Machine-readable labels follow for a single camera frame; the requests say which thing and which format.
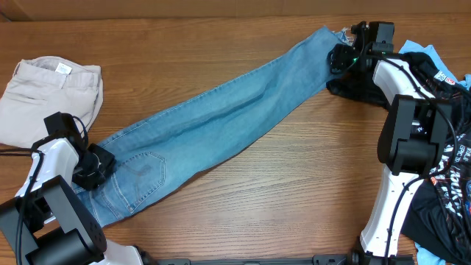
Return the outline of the light blue denim jeans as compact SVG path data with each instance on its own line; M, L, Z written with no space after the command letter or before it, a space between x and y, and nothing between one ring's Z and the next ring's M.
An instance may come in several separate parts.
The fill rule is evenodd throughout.
M195 174L237 155L332 80L344 32L318 29L282 56L103 140L116 165L94 190L74 187L101 226L126 219Z

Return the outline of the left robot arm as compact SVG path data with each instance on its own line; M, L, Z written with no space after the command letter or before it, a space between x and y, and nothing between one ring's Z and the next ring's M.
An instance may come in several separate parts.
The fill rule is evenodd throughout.
M29 156L24 185L1 204L1 231L17 264L142 264L138 248L105 238L73 186L92 191L113 170L115 157L88 143L80 119L57 112L44 119L48 136L30 148L3 149L3 156Z

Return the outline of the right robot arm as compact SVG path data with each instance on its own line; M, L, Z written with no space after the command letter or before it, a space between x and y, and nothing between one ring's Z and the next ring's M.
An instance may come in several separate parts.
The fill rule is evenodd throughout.
M352 26L351 44L337 44L327 61L336 78L327 89L337 96L375 103L388 110L378 139L383 173L374 208L346 264L412 264L397 253L409 206L432 168L439 165L448 135L456 132L451 106L421 88L408 61L394 52L392 22Z

